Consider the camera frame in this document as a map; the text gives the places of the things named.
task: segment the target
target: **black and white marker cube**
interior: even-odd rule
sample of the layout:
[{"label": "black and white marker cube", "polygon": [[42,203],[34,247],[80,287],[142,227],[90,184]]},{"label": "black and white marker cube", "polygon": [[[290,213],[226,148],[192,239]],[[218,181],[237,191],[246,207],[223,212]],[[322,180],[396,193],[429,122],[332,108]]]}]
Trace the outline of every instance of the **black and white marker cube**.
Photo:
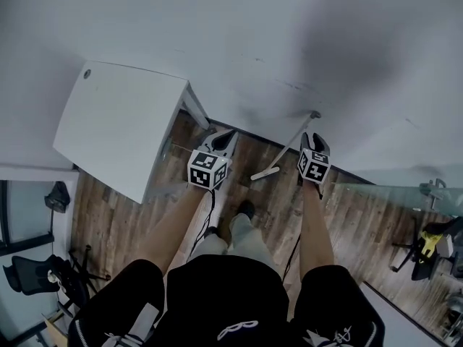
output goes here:
[{"label": "black and white marker cube", "polygon": [[214,189],[226,178],[230,160],[193,150],[188,161],[188,182],[205,189]]},{"label": "black and white marker cube", "polygon": [[303,179],[322,184],[330,171],[329,157],[310,149],[302,149],[297,168]]}]

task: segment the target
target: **foot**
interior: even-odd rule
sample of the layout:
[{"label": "foot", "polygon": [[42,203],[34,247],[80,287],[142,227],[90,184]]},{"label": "foot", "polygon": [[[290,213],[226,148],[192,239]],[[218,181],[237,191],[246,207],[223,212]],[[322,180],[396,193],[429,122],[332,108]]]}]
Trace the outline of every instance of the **foot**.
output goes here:
[{"label": "foot", "polygon": [[243,200],[241,205],[238,207],[237,214],[239,213],[244,213],[250,220],[252,220],[255,213],[254,204],[249,200]]},{"label": "foot", "polygon": [[204,238],[207,238],[208,236],[210,236],[211,234],[215,234],[218,236],[218,229],[217,227],[215,226],[209,226],[205,232],[204,232]]}]

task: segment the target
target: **white table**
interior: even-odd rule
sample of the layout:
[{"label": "white table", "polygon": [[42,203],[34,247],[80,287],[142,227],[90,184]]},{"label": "white table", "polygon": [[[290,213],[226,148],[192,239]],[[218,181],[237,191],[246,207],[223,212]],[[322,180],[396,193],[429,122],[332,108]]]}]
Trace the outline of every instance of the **white table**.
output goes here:
[{"label": "white table", "polygon": [[104,184],[142,203],[182,104],[202,128],[209,127],[188,80],[88,61],[53,146]]}]

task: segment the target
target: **person's leg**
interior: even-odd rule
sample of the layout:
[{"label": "person's leg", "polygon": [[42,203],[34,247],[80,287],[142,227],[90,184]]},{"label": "person's leg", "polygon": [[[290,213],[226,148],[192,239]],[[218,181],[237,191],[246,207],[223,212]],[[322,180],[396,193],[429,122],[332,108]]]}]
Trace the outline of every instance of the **person's leg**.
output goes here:
[{"label": "person's leg", "polygon": [[227,254],[247,257],[265,263],[276,271],[276,265],[266,244],[262,240],[262,233],[251,224],[250,218],[244,213],[238,213],[230,223],[231,242],[233,250]]},{"label": "person's leg", "polygon": [[216,234],[210,234],[198,244],[189,261],[202,254],[225,254],[226,248],[227,245],[223,239],[220,239]]}]

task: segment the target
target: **wooden floor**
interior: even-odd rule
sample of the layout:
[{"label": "wooden floor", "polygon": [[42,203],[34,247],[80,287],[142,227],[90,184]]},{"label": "wooden floor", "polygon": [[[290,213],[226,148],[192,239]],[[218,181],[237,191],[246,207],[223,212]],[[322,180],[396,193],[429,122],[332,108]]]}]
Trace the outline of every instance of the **wooden floor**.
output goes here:
[{"label": "wooden floor", "polygon": [[[154,184],[185,178],[190,150],[197,146],[201,132],[188,115],[181,113],[177,117],[169,154],[159,167]],[[279,163],[279,173],[267,179],[250,181],[250,176],[263,170],[278,152],[277,147],[241,134],[233,158],[233,175],[228,181],[228,194],[224,195],[224,202],[219,205],[216,214],[220,216],[220,223],[227,223],[242,200],[253,201],[256,214],[252,222],[262,230],[282,274],[299,235],[302,219],[297,156],[287,153]],[[349,269],[358,282],[366,280],[398,308],[440,337],[446,315],[444,300],[448,293],[458,290],[459,285],[441,275],[431,282],[414,282],[410,279],[412,263],[399,273],[393,273],[390,266],[401,262],[405,255],[403,249],[394,248],[391,243],[411,241],[413,215],[423,225],[434,220],[439,222],[442,218],[416,213],[387,200],[334,184],[345,182],[358,181],[332,169],[323,186],[326,224],[337,263]],[[139,205],[82,172],[75,202],[72,246],[82,252],[85,245],[90,244],[93,248],[90,256],[92,270],[114,277],[131,261],[146,233],[172,208],[181,194],[182,191],[179,191]],[[206,210],[207,202],[199,215],[204,215]],[[184,261],[193,231],[191,228],[187,234],[174,266]],[[289,317],[300,291],[298,264],[299,257],[296,257],[284,283],[290,298]],[[449,273],[449,269],[449,264],[442,262],[438,271]]]}]

